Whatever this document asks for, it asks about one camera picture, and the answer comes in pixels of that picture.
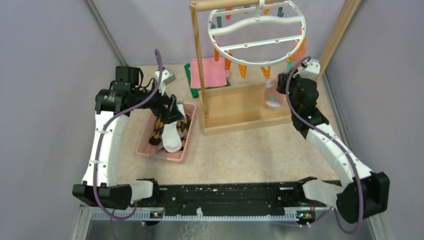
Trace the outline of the white tall sock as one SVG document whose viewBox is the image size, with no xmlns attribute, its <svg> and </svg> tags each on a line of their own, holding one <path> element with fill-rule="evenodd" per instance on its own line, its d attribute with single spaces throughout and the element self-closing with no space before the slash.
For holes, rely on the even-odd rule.
<svg viewBox="0 0 424 240">
<path fill-rule="evenodd" d="M 177 122 L 180 120 L 181 119 L 164 125 L 162 133 L 162 145 L 163 148 L 169 153 L 176 153 L 182 147 L 182 142 L 177 132 Z"/>
</svg>

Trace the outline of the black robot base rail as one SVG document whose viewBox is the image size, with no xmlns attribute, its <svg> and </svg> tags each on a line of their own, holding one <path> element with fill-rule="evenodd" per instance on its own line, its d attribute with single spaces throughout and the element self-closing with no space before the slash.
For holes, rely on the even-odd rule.
<svg viewBox="0 0 424 240">
<path fill-rule="evenodd" d="M 289 208 L 324 207 L 297 193 L 294 181 L 216 184 L 158 184 L 153 194 L 137 202 L 139 208 L 158 207 L 166 217 L 282 217 Z"/>
</svg>

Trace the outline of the brown argyle sock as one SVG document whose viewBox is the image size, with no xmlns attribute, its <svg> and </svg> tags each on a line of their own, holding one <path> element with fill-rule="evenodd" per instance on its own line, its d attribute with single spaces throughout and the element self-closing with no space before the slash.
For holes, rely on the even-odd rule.
<svg viewBox="0 0 424 240">
<path fill-rule="evenodd" d="M 164 123 L 160 117 L 157 117 L 153 125 L 153 132 L 149 137 L 149 144 L 153 146 L 159 145 L 162 142 L 163 131 Z"/>
<path fill-rule="evenodd" d="M 180 150 L 183 151 L 187 142 L 188 133 L 190 130 L 191 125 L 191 117 L 186 114 L 185 118 L 183 120 L 179 120 L 176 124 L 177 133 L 181 140 L 181 148 Z"/>
</svg>

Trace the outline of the pink patterned sock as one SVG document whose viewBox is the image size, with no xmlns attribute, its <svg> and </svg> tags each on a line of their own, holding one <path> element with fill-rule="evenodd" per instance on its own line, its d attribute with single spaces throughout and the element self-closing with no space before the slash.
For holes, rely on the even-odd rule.
<svg viewBox="0 0 424 240">
<path fill-rule="evenodd" d="M 284 73 L 289 73 L 293 65 L 305 57 L 307 50 L 308 44 L 306 43 L 303 47 L 299 48 L 299 51 L 294 54 L 294 58 L 287 63 Z M 264 90 L 265 103 L 271 108 L 279 108 L 284 103 L 285 97 L 277 91 L 277 86 L 278 76 L 276 76 L 273 80 L 268 81 Z"/>
</svg>

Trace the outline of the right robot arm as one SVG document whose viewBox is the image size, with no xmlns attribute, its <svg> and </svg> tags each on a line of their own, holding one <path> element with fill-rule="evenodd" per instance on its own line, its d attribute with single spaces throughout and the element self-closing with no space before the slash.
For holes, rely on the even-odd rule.
<svg viewBox="0 0 424 240">
<path fill-rule="evenodd" d="M 385 212 L 389 202 L 389 177 L 362 163 L 337 136 L 317 106 L 317 83 L 298 73 L 290 76 L 283 72 L 276 79 L 275 89 L 287 100 L 294 128 L 319 151 L 341 183 L 335 185 L 307 178 L 293 192 L 294 202 L 307 206 L 311 201 L 318 201 L 337 210 L 350 224 Z"/>
</svg>

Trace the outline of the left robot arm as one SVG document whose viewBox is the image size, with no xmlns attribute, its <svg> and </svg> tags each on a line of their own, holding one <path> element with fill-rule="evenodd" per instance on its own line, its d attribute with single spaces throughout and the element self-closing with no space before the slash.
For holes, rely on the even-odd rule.
<svg viewBox="0 0 424 240">
<path fill-rule="evenodd" d="M 160 202 L 154 179 L 138 179 L 118 184 L 118 161 L 123 131 L 134 109 L 148 109 L 165 120 L 181 120 L 175 95 L 167 95 L 165 86 L 175 74 L 162 67 L 147 86 L 142 86 L 143 72 L 138 67 L 117 66 L 109 88 L 95 97 L 95 131 L 88 166 L 81 183 L 72 187 L 72 195 L 91 207 L 125 210 L 142 200 L 154 207 Z"/>
</svg>

